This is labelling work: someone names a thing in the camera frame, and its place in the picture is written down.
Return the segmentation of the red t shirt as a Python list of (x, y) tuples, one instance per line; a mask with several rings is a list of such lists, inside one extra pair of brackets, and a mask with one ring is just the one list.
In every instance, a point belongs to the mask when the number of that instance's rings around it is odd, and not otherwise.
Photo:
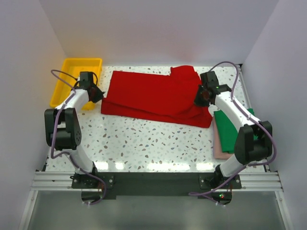
[(192, 66), (171, 67), (169, 75), (114, 71), (101, 113), (209, 128), (208, 108), (194, 104), (200, 84)]

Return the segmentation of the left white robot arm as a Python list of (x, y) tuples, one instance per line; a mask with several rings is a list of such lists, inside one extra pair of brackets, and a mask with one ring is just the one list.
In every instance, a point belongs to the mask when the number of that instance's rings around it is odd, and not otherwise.
[(97, 103), (104, 97), (98, 84), (98, 76), (92, 71), (81, 71), (78, 78), (52, 69), (51, 74), (70, 88), (69, 96), (53, 109), (44, 112), (46, 142), (52, 159), (65, 155), (75, 168), (84, 175), (82, 182), (89, 188), (99, 184), (97, 168), (81, 146), (82, 131), (77, 113), (88, 102)]

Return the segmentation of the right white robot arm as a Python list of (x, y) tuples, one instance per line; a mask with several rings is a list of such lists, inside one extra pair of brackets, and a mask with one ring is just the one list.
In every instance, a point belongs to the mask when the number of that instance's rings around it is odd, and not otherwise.
[(251, 114), (234, 96), (226, 84), (221, 85), (214, 71), (200, 75), (194, 103), (197, 106), (215, 105), (232, 122), (237, 130), (234, 154), (216, 169), (214, 184), (225, 188), (231, 176), (237, 174), (249, 163), (256, 163), (272, 155), (272, 125), (260, 121)]

